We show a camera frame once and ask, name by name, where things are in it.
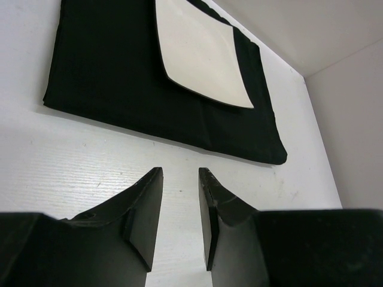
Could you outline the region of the white square plate black rim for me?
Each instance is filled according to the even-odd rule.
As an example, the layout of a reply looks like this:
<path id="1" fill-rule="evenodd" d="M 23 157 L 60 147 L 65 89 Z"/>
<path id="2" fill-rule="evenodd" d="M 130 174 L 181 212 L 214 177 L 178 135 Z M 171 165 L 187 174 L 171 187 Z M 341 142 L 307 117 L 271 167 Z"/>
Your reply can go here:
<path id="1" fill-rule="evenodd" d="M 156 24 L 167 77 L 225 105 L 252 109 L 244 86 L 233 28 L 188 1 L 156 1 Z"/>

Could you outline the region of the black cloth placemat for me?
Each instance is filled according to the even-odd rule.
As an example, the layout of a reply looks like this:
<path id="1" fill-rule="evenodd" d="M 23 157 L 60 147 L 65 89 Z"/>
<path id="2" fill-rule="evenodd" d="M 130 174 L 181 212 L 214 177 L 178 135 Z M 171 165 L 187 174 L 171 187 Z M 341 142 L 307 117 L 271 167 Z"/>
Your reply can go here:
<path id="1" fill-rule="evenodd" d="M 234 107 L 170 79 L 157 27 L 154 1 L 62 1 L 44 105 L 208 151 L 285 163 L 258 45 L 229 28 L 253 104 Z"/>

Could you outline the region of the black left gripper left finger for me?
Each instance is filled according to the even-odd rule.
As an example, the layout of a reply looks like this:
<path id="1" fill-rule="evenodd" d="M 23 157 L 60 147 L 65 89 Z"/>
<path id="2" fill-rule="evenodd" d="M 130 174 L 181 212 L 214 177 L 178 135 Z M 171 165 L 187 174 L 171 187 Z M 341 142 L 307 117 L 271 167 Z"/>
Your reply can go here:
<path id="1" fill-rule="evenodd" d="M 151 271 L 163 170 L 72 219 L 1 213 L 2 286 L 144 286 Z"/>

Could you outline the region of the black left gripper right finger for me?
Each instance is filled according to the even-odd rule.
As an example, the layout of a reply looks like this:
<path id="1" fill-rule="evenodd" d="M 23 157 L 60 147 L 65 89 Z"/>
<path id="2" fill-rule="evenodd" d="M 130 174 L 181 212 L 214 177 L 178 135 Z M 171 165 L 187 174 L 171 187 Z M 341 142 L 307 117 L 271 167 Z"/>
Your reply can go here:
<path id="1" fill-rule="evenodd" d="M 199 169 L 214 286 L 381 286 L 382 211 L 259 211 Z"/>

